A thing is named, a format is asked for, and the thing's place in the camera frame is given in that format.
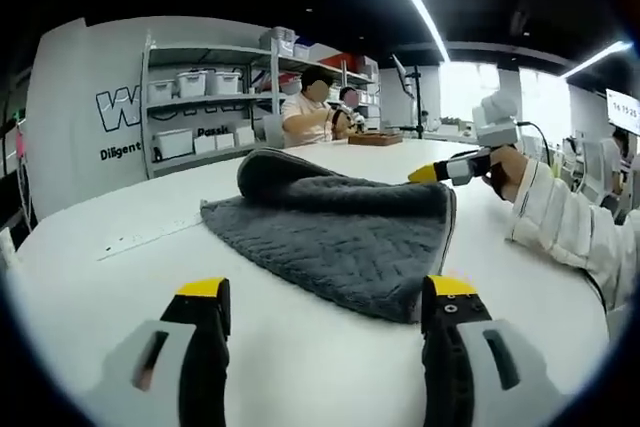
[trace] pink object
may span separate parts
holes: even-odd
[[[24,157],[24,141],[22,140],[22,132],[20,129],[17,129],[16,132],[16,155],[19,159]]]

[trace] ceiling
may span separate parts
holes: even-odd
[[[447,42],[526,47],[580,62],[612,42],[628,38],[603,0],[424,2]],[[437,51],[424,48],[432,39],[409,0],[9,0],[4,11],[11,13],[12,22],[0,41],[1,72],[28,67],[39,37],[75,18],[85,17],[87,24],[93,25],[149,15],[284,25],[316,42],[367,54],[382,65],[388,65],[390,52],[399,52],[407,65],[440,61]],[[453,60],[498,62],[505,68],[525,65],[557,73],[568,70],[555,62],[510,52],[463,47],[450,54]],[[631,62],[630,54],[610,58],[575,79],[628,91]]]

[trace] wooden tray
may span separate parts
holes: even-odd
[[[367,132],[364,134],[352,134],[349,143],[354,145],[377,145],[384,147],[402,142],[401,134],[385,134],[383,132]]]

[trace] towel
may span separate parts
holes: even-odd
[[[422,280],[440,273],[453,232],[453,190],[346,177],[269,148],[245,157],[238,187],[201,205],[238,253],[347,309],[419,320]]]

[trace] monitor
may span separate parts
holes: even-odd
[[[613,125],[640,135],[640,101],[607,89],[607,113]]]

